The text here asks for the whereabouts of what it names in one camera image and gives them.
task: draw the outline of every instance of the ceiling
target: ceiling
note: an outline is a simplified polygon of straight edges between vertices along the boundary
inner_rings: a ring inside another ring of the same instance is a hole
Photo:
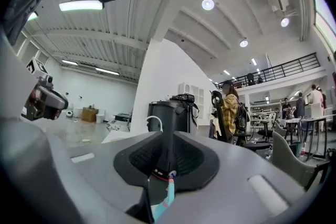
[[[267,68],[267,48],[302,39],[305,17],[302,0],[288,0],[286,13],[296,16],[286,28],[268,0],[213,0],[209,11],[203,0],[116,0],[101,11],[61,12],[58,4],[66,1],[42,0],[38,18],[25,29],[58,60],[117,71],[132,81],[139,79],[151,38],[177,43],[216,80],[224,69],[246,74],[253,57]],[[245,38],[249,45],[241,48]]]

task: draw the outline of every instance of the gray chair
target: gray chair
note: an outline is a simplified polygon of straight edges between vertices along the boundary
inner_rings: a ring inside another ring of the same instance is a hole
[[[309,184],[316,168],[316,166],[299,161],[293,154],[287,141],[277,132],[273,132],[271,161],[276,167],[296,180],[302,187],[306,187]],[[313,185],[318,184],[320,178],[321,175],[317,175]]]
[[[283,129],[279,123],[277,121],[274,122],[274,127],[275,127],[275,131],[280,134],[281,136],[285,137],[286,136],[286,131],[285,129]]]

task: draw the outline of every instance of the white shirt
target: white shirt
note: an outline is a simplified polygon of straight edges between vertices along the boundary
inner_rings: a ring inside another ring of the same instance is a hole
[[[310,93],[310,101],[309,103],[311,104],[316,104],[316,103],[320,103],[321,106],[322,106],[322,103],[323,103],[323,95],[320,91],[318,90],[313,90],[311,93]]]

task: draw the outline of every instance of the bottle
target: bottle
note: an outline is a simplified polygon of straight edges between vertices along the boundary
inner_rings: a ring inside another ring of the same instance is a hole
[[[302,149],[301,149],[301,155],[304,155],[305,152],[306,152],[306,142],[304,141],[304,143],[303,143],[303,147],[302,147]]]

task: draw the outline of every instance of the ceiling light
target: ceiling light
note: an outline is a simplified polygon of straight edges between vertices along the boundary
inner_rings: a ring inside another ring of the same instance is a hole
[[[245,48],[248,45],[248,41],[247,40],[242,40],[239,44],[242,48]]]
[[[282,27],[286,27],[286,26],[288,26],[289,25],[289,19],[288,18],[283,18],[282,20],[281,20],[281,26]]]
[[[104,4],[99,0],[78,0],[70,1],[59,4],[61,11],[66,12],[68,10],[77,10],[77,9],[98,9],[101,10],[104,8]]]
[[[68,60],[62,60],[64,63],[68,63],[69,65],[77,66],[78,64],[76,62],[68,61]]]
[[[214,6],[215,6],[215,3],[212,0],[203,0],[202,1],[202,7],[205,10],[211,10],[211,9],[214,8]]]
[[[113,72],[113,71],[110,71],[110,70],[101,69],[101,68],[97,68],[97,67],[96,67],[96,70],[97,70],[97,71],[100,71],[100,72],[104,72],[104,73],[108,73],[108,74],[112,74],[112,75],[117,75],[117,76],[119,76],[119,73],[117,73],[117,72]]]
[[[37,18],[37,13],[33,12],[32,14],[30,14],[30,16],[28,17],[28,20],[34,20]]]

